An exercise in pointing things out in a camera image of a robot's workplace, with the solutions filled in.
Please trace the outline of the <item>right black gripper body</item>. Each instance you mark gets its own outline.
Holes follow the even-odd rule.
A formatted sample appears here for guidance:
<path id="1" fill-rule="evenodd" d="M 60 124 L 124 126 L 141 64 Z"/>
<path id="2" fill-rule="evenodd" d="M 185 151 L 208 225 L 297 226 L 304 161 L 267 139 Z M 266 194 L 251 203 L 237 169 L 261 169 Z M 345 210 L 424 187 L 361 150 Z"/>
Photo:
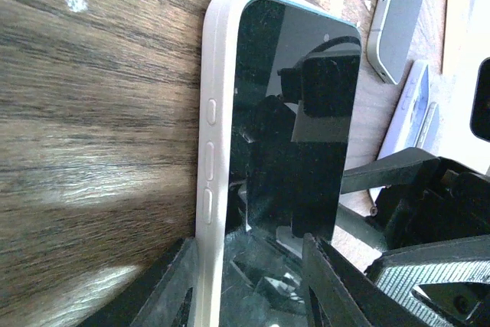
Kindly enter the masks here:
<path id="1" fill-rule="evenodd" d="M 380 187 L 363 241 L 380 252 L 489 233 L 489 176 L 440 158 L 431 179 Z"/>

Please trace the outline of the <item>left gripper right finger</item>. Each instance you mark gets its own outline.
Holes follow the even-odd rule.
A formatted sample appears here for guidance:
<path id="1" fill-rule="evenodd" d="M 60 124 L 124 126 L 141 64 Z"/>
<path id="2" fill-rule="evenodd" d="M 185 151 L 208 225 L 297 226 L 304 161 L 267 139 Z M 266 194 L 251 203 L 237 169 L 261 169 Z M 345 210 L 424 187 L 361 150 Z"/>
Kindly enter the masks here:
<path id="1" fill-rule="evenodd" d="M 302 248 L 309 326 L 385 326 L 382 293 L 328 242 L 306 234 Z"/>

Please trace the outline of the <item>beige phone case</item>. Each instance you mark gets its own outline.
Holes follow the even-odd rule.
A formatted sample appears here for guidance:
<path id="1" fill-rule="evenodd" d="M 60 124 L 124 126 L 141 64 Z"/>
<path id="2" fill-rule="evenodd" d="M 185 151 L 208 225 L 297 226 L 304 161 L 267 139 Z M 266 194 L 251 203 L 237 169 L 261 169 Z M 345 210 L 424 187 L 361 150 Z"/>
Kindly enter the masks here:
<path id="1" fill-rule="evenodd" d="M 211 0 L 204 16 L 195 225 L 199 261 L 195 321 L 198 326 L 222 326 L 219 317 L 237 38 L 240 17 L 251 1 Z M 354 26 L 304 0 L 279 1 Z"/>

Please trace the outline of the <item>teal-edged black phone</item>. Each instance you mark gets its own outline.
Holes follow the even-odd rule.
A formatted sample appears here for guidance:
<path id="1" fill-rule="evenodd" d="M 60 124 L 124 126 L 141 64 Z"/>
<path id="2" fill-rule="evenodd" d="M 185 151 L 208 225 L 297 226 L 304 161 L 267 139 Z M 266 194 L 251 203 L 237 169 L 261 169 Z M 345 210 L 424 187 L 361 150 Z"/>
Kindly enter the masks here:
<path id="1" fill-rule="evenodd" d="M 279 0 L 243 10 L 220 325 L 306 324 L 303 237 L 333 235 L 360 62 L 352 25 Z"/>

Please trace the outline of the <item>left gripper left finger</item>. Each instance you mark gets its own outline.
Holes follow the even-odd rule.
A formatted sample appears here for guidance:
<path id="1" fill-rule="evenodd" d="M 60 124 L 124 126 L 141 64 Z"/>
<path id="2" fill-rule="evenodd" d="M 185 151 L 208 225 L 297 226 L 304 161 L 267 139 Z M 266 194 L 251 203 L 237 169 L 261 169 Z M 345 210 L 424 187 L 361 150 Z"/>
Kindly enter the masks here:
<path id="1" fill-rule="evenodd" d="M 198 252 L 193 237 L 177 240 L 147 270 L 80 326 L 192 326 Z"/>

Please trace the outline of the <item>lavender phone case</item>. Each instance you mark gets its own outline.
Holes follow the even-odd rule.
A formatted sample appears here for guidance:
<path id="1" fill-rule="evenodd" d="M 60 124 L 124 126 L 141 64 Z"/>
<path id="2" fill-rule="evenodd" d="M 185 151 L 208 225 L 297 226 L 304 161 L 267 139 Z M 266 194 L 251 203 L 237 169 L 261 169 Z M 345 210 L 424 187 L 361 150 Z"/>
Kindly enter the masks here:
<path id="1" fill-rule="evenodd" d="M 431 151 L 439 127 L 439 106 L 430 100 L 430 70 L 424 60 L 413 62 L 378 158 L 406 148 Z"/>

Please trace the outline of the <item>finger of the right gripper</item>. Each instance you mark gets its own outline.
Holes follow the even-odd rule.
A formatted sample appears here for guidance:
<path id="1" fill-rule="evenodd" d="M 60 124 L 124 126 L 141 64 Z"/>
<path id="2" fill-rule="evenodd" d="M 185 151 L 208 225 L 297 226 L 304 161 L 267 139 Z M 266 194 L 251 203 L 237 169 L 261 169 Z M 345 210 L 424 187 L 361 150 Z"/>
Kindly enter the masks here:
<path id="1" fill-rule="evenodd" d="M 412 185 L 431 179 L 440 158 L 422 149 L 407 148 L 366 165 L 344 171 L 341 193 L 391 185 Z"/>
<path id="2" fill-rule="evenodd" d="M 366 274 L 428 326 L 489 325 L 488 235 L 387 251 Z"/>

